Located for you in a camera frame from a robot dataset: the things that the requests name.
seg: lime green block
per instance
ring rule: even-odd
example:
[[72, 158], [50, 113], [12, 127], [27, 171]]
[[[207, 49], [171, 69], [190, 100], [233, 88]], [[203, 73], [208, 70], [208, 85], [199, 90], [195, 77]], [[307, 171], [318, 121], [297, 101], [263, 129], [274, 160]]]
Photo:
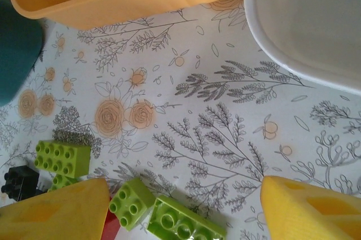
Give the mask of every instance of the lime green block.
[[109, 210], [117, 216], [120, 225], [129, 231], [142, 221], [155, 200], [156, 197], [144, 183], [135, 178], [122, 185], [109, 203]]
[[77, 178], [89, 172], [90, 150], [89, 146], [39, 141], [36, 146], [37, 158], [34, 165], [39, 169]]
[[160, 195], [147, 230], [163, 240], [225, 240], [226, 230], [174, 199]]
[[78, 181], [76, 179], [68, 178], [67, 176], [63, 176], [60, 174], [57, 174], [54, 179], [52, 179], [52, 185], [48, 189], [48, 192], [54, 191], [56, 189], [60, 189], [62, 187], [72, 185], [77, 183]]

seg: red block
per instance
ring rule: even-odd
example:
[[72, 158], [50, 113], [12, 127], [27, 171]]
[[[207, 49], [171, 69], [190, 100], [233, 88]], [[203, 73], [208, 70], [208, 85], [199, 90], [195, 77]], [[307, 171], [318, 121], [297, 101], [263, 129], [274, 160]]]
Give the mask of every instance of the red block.
[[120, 229], [120, 223], [116, 215], [108, 210], [107, 217], [105, 218], [103, 234], [101, 240], [114, 240], [115, 236]]

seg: toy building block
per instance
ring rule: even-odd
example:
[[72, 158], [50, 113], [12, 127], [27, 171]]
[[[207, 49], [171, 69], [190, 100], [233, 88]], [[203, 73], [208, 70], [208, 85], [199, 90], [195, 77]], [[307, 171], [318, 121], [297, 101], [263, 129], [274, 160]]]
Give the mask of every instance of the toy building block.
[[1, 187], [1, 192], [6, 193], [9, 199], [18, 202], [36, 195], [39, 173], [26, 165], [10, 168], [4, 179], [6, 182]]
[[39, 141], [35, 167], [77, 178], [89, 172], [90, 147], [62, 142]]
[[361, 199], [267, 176], [261, 203], [272, 239], [361, 239]]
[[108, 205], [105, 179], [81, 181], [0, 208], [0, 239], [99, 240]]
[[144, 183], [135, 178], [122, 185], [111, 200], [109, 210], [117, 216], [120, 225], [129, 231], [141, 222], [155, 199]]
[[56, 189], [72, 185], [77, 183], [78, 181], [76, 179], [68, 178], [67, 176], [63, 176], [60, 174], [55, 175], [54, 179], [52, 179], [52, 185], [48, 189], [48, 192], [54, 191]]
[[120, 229], [119, 220], [111, 211], [108, 210], [105, 218], [102, 238], [100, 240], [114, 240]]
[[164, 195], [156, 199], [147, 230], [162, 240], [225, 240], [227, 234], [220, 226]]

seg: bowl rim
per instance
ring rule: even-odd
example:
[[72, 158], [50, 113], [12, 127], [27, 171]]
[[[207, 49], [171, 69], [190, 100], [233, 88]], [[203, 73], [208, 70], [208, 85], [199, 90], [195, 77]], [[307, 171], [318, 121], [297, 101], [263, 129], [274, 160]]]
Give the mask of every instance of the bowl rim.
[[311, 82], [361, 95], [361, 81], [337, 72], [310, 67], [280, 50], [268, 37], [259, 20], [256, 0], [244, 0], [249, 29], [261, 49], [278, 65]]

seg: floral tablecloth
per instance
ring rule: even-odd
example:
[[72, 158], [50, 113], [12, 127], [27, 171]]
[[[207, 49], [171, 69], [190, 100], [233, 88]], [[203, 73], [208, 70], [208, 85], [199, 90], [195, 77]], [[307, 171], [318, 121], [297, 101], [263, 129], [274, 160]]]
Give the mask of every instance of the floral tablecloth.
[[[265, 175], [360, 196], [360, 97], [273, 63], [242, 0], [88, 31], [42, 24], [39, 59], [0, 108], [1, 175], [33, 168], [41, 139], [90, 145], [83, 178], [104, 177], [114, 194], [139, 176], [231, 240], [270, 239], [259, 202]], [[40, 173], [45, 190], [54, 175]], [[0, 205], [11, 202], [1, 194]], [[146, 226], [118, 239], [155, 239]]]

